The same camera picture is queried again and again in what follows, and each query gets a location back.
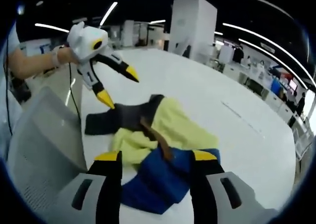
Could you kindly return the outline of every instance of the black cable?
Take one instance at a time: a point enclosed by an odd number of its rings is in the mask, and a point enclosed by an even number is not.
[[[3,65],[3,70],[5,73],[5,105],[6,105],[6,113],[7,113],[7,119],[8,119],[8,125],[9,125],[9,130],[10,134],[12,135],[12,127],[11,127],[11,121],[10,121],[10,112],[9,112],[9,97],[8,97],[8,81],[9,81],[9,53],[8,53],[8,48],[9,48],[9,37],[6,39],[6,65]]]
[[[71,88],[71,82],[72,82],[71,65],[69,63],[69,88],[70,88],[70,94],[71,94],[71,97],[72,97],[73,102],[74,102],[75,107],[76,107],[76,111],[77,111],[79,122],[81,123],[80,113],[79,113],[79,110],[78,110],[78,107],[77,107],[77,104],[76,104],[76,101],[75,101],[75,98],[74,98],[74,95],[73,95],[73,90]]]

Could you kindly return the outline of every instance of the person's arm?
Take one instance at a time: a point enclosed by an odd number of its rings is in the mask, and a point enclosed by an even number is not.
[[[68,62],[76,63],[76,59],[72,56],[70,48],[59,49],[57,58],[61,64]],[[26,79],[44,70],[54,68],[51,53],[27,57],[18,47],[9,54],[8,59],[11,71],[19,79]]]

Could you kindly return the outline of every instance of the hand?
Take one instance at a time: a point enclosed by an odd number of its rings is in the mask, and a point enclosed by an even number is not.
[[[74,63],[76,65],[79,64],[79,61],[75,58],[75,56],[73,55],[69,47],[59,49],[57,57],[58,57],[58,61],[61,64],[66,64],[66,63]]]

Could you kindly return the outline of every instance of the black ceiling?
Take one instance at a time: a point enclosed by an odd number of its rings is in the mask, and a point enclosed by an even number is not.
[[[26,0],[25,13],[18,18],[17,32],[21,41],[44,37],[56,37],[62,34],[55,30],[35,27],[35,23],[44,23],[70,29],[72,20],[87,17],[89,25],[97,25],[112,2],[118,5],[106,21],[106,25],[121,24],[126,19],[136,21],[170,20],[173,0]],[[223,22],[237,25],[259,33],[281,45],[296,57],[314,75],[313,58],[307,62],[307,37],[310,44],[316,42],[314,29],[316,21],[311,10],[313,0],[266,0],[285,10],[293,19],[279,10],[257,0],[207,0],[218,9],[217,31],[230,39],[242,38],[260,46],[263,42],[276,50],[275,55],[290,66],[302,78],[306,74],[287,55],[258,37],[231,29]]]

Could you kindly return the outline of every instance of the table surface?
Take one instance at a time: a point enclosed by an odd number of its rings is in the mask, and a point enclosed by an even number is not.
[[[291,129],[260,98],[227,76],[187,58],[157,49],[118,51],[133,65],[140,83],[117,74],[102,64],[95,72],[115,103],[137,105],[151,94],[177,99],[189,118],[219,138],[222,167],[250,185],[265,208],[279,209],[289,197],[295,174],[295,146]],[[107,111],[92,91],[82,88],[81,117],[84,156],[89,168],[95,156],[109,150],[112,135],[87,136],[85,118],[89,113]],[[124,184],[135,174],[124,171]],[[160,221],[193,223],[190,195],[173,205]],[[126,215],[133,215],[128,220]],[[120,221],[133,223],[138,218],[153,218],[121,205]]]

